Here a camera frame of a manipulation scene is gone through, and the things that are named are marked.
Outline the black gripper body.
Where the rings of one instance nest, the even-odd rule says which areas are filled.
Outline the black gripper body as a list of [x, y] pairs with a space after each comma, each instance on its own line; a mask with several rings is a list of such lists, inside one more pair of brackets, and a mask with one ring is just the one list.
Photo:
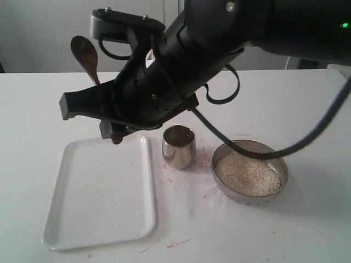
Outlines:
[[133, 132], [153, 130], [198, 106], [195, 92], [243, 51], [233, 19], [176, 19], [159, 35], [130, 38], [132, 53], [111, 93], [116, 117]]

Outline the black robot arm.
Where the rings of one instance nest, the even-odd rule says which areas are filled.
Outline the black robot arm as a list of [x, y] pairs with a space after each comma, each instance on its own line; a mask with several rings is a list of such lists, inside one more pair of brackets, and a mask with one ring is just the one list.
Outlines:
[[117, 77], [64, 93], [64, 120], [86, 116], [119, 124], [122, 136], [152, 130], [186, 110], [176, 90], [195, 91], [247, 45], [331, 64], [350, 64], [350, 1], [186, 1], [166, 27], [142, 16], [96, 9], [91, 36], [128, 43]]

